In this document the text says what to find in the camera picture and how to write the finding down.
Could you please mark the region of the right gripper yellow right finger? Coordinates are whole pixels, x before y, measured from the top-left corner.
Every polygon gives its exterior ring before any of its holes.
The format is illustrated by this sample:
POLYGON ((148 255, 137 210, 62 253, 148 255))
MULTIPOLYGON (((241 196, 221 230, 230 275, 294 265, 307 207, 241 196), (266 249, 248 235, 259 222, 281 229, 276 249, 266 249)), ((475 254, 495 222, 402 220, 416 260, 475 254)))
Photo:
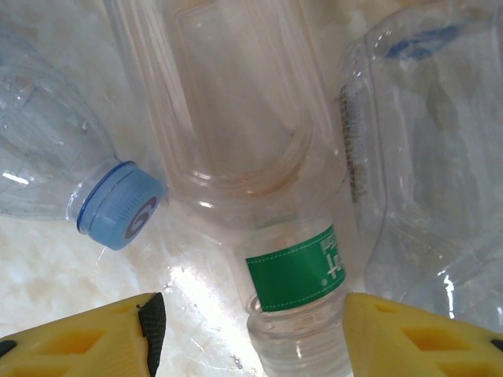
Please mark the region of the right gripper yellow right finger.
POLYGON ((355 376, 500 376, 502 335, 364 293, 350 293, 343 334, 355 376))

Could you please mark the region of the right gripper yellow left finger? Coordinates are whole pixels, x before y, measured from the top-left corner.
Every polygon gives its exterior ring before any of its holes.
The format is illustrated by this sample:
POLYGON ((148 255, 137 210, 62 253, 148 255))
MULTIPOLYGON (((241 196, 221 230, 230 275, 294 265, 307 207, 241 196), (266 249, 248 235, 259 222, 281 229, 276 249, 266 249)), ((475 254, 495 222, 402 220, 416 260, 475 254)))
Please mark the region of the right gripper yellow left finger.
POLYGON ((161 293, 146 293, 7 335, 3 376, 154 376, 166 331, 161 293))

